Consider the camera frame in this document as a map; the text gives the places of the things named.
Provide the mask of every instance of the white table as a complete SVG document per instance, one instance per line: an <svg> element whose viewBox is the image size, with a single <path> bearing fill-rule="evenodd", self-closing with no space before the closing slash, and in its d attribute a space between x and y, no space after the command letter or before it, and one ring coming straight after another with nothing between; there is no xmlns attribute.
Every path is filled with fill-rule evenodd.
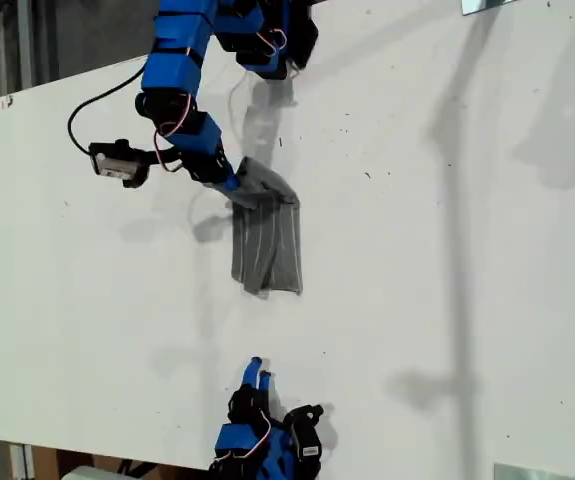
<svg viewBox="0 0 575 480"><path fill-rule="evenodd" d="M251 74L232 94L214 41L199 98L232 163L273 155L299 193L300 297L230 278L224 197L159 171L124 190L69 143L142 60L0 100L0 439L206 468L261 355L285 409L331 412L323 480L575 475L575 0L315 16L292 106ZM137 91L81 141L151 148Z"/></svg>

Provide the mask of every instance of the gray fabric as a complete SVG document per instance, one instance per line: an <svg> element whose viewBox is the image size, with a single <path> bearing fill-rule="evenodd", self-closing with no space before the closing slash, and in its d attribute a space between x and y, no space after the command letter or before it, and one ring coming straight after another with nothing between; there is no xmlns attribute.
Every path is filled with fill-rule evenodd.
<svg viewBox="0 0 575 480"><path fill-rule="evenodd" d="M300 201L283 178L245 158L235 192L218 189L233 203L232 277L251 294L303 289L300 264Z"/></svg>
<svg viewBox="0 0 575 480"><path fill-rule="evenodd" d="M494 465L494 480L575 480L575 477L497 463Z"/></svg>

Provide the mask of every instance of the black cable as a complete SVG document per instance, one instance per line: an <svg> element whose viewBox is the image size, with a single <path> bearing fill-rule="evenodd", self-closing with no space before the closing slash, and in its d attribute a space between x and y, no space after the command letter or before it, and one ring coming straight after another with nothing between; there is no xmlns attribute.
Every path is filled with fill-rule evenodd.
<svg viewBox="0 0 575 480"><path fill-rule="evenodd" d="M71 116L69 117L69 121L67 122L67 132L69 133L69 138L71 139L71 141L74 143L74 145L76 145L76 147L78 148L78 150L80 150L81 152L83 152L85 155L91 155L89 153L88 150L85 150L80 143L78 143L78 141L76 141L76 137L74 137L74 133L72 132L71 126L74 123L74 118L76 118L76 115L78 115L78 113L85 108L87 105L91 105L94 102L97 102L98 100L102 100L105 97L108 97L109 95L111 95L112 93L116 93L118 90L125 88L127 85L129 85L131 82L133 82L134 80L136 80L138 77L140 77L143 72L145 71L145 65L143 65L140 70L138 70L138 72L136 72L136 74L134 76L132 76L131 78L125 80L123 83L121 83L120 85L112 88L111 90L107 90L105 93L101 93L100 95L94 97L94 98L90 98L89 100L81 103L80 105L78 105L75 110L71 113Z"/></svg>

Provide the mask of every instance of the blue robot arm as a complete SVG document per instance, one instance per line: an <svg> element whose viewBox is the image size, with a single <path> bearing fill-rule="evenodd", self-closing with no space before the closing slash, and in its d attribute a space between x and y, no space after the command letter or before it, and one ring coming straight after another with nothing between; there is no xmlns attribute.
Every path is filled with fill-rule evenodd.
<svg viewBox="0 0 575 480"><path fill-rule="evenodd" d="M271 418L270 374L262 360L251 359L243 382L229 401L229 420L216 441L214 480L314 480L320 471L322 445L315 426L320 405L297 408L282 422Z"/></svg>
<svg viewBox="0 0 575 480"><path fill-rule="evenodd" d="M221 130L196 103L209 40L215 35L225 51L236 52L241 66L261 78L283 80L287 63L305 67L318 38L310 16L312 3L317 2L160 0L155 42L136 110L154 123L154 143L160 136L172 148L161 152L156 146L156 152L142 152L131 149L126 140L94 143L89 153L95 172L135 188L147 179L151 165L159 163L168 170L168 163L181 160L192 179L218 185L221 191L237 190L239 182L225 156Z"/></svg>

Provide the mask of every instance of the robot finger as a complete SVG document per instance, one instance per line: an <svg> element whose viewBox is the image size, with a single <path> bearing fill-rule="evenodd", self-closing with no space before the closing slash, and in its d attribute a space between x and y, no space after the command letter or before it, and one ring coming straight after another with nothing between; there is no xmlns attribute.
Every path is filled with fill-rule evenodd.
<svg viewBox="0 0 575 480"><path fill-rule="evenodd" d="M251 387L256 388L258 372L260 371L262 363L263 361L260 357L253 357L251 359L251 362L245 369L245 373L243 373L242 385L250 385Z"/></svg>
<svg viewBox="0 0 575 480"><path fill-rule="evenodd" d="M258 379L258 402L260 409L267 418L271 417L269 413L269 382L271 382L271 373L262 370Z"/></svg>
<svg viewBox="0 0 575 480"><path fill-rule="evenodd" d="M258 390L261 392L267 392L269 390L269 382L271 381L271 373L266 370L260 372L260 377L258 380Z"/></svg>

